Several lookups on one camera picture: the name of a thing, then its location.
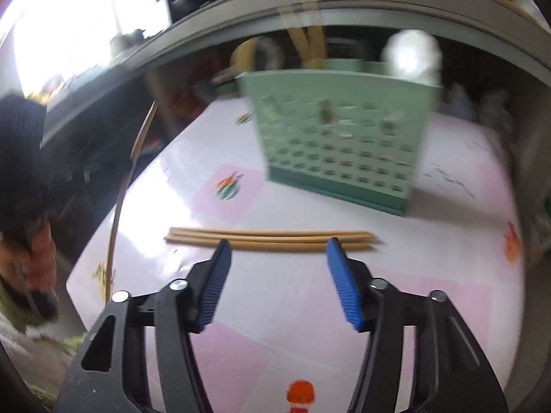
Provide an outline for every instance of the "white tabletop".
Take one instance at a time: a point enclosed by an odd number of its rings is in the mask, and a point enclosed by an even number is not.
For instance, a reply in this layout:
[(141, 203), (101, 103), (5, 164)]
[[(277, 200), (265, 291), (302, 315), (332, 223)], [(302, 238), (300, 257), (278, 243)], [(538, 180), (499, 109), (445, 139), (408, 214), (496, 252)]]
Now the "white tabletop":
[[(489, 133), (435, 115), (401, 218), (266, 181), (254, 122), (242, 117), (249, 110), (246, 99), (213, 103), (129, 189), (115, 290), (158, 291), (210, 257), (209, 249), (166, 245), (171, 226), (368, 230), (381, 239), (376, 250), (350, 256), (402, 291), (448, 293), (505, 386), (520, 336), (524, 271), (511, 183)], [(231, 176), (237, 183), (219, 191)], [(67, 283), (87, 328), (104, 306), (101, 269), (112, 219), (110, 213)], [(312, 413), (335, 413), (348, 407), (367, 334), (345, 321), (323, 254), (234, 252), (214, 322), (192, 340), (215, 413), (288, 411), (288, 387), (300, 379), (315, 389)], [(163, 410), (148, 343), (152, 398)], [(407, 407), (411, 386), (410, 330), (404, 350), (398, 410)]]

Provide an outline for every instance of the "blue gripper pad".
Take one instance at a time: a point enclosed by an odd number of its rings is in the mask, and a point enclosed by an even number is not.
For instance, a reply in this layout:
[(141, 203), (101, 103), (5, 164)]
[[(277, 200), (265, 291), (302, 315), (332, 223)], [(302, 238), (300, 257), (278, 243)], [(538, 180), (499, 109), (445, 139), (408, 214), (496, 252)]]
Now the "blue gripper pad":
[(199, 289), (199, 293), (196, 294), (196, 324), (200, 331), (202, 331), (207, 324), (211, 323), (214, 318), (214, 313), (216, 312), (218, 300), (220, 299), (224, 284), (226, 283), (226, 277), (228, 276), (230, 266), (231, 245), (228, 241), (223, 240), (218, 244), (218, 248), (212, 255), (212, 258), (210, 258), (210, 261), (206, 262), (201, 278), (202, 287)]
[(354, 281), (346, 253), (336, 238), (327, 242), (327, 264), (343, 307), (346, 321), (356, 331), (362, 329), (365, 317), (362, 312), (362, 294)]

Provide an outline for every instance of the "metal screw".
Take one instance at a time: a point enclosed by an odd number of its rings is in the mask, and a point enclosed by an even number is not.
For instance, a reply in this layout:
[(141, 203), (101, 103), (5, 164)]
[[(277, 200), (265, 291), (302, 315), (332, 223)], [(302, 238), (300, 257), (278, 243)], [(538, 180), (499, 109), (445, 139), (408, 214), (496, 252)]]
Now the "metal screw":
[(430, 297), (434, 300), (434, 301), (437, 301), (439, 303), (442, 303), (444, 302), (445, 300), (447, 300), (447, 295), (441, 291), (441, 290), (433, 290), (431, 293), (430, 293)]
[(126, 290), (120, 290), (118, 292), (115, 292), (111, 299), (115, 301), (115, 303), (122, 303), (130, 298), (130, 294)]
[(174, 280), (170, 283), (170, 288), (172, 290), (184, 290), (187, 287), (186, 280)]
[(384, 290), (388, 287), (388, 281), (382, 278), (375, 278), (371, 280), (371, 283), (369, 283), (369, 285), (377, 290)]

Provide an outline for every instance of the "dark green base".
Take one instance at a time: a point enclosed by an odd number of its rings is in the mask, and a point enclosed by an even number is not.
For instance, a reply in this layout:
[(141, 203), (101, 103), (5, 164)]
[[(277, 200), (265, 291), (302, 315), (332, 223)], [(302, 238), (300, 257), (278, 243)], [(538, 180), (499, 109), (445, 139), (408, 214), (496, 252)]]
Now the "dark green base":
[(408, 204), (407, 199), (401, 199), (393, 195), (379, 193), (371, 189), (359, 188), (358, 186), (348, 185), (346, 183), (333, 182), (324, 178), (306, 176), (298, 172), (286, 171), (280, 168), (270, 167), (268, 169), (268, 178), (274, 182), (284, 183), (314, 193), (328, 195), (398, 216), (405, 215)]

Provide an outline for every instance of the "plastic basket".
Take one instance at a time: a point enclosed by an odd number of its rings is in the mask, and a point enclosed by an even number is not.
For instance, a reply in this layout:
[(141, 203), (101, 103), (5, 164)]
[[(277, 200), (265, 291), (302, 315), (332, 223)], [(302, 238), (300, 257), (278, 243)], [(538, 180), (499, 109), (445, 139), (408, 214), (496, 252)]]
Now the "plastic basket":
[[(239, 77), (271, 180), (403, 215), (437, 86), (381, 74), (282, 70)], [(384, 72), (384, 64), (364, 70)]]

